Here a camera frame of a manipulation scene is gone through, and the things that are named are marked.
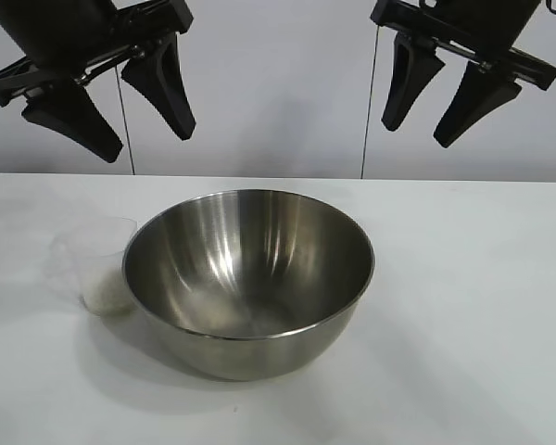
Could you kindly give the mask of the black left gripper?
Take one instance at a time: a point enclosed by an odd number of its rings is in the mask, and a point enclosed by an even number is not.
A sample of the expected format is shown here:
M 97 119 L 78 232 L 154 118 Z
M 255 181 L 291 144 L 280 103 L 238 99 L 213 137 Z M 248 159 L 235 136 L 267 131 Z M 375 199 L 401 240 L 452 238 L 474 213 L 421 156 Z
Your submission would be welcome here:
M 0 26 L 24 53 L 0 70 L 1 107 L 43 83 L 72 80 L 85 85 L 132 58 L 121 78 L 177 137 L 192 137 L 196 119 L 183 86 L 177 36 L 170 34 L 189 30 L 184 1 L 144 1 L 124 8 L 111 1 L 0 1 Z M 123 148 L 79 85 L 54 85 L 28 98 L 21 116 L 107 163 L 115 162 Z

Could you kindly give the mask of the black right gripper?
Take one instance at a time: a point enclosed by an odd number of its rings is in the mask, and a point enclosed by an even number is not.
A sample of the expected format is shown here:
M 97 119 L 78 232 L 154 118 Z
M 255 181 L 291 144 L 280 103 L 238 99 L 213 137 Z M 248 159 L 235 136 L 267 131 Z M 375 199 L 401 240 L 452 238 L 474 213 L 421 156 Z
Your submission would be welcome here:
M 438 46 L 488 69 L 501 69 L 546 91 L 556 67 L 514 47 L 538 1 L 378 1 L 371 20 L 401 32 L 394 39 L 394 60 L 382 124 L 396 131 L 423 89 L 445 67 Z M 468 62 L 458 90 L 434 131 L 450 147 L 474 124 L 513 101 L 522 86 L 502 71 Z

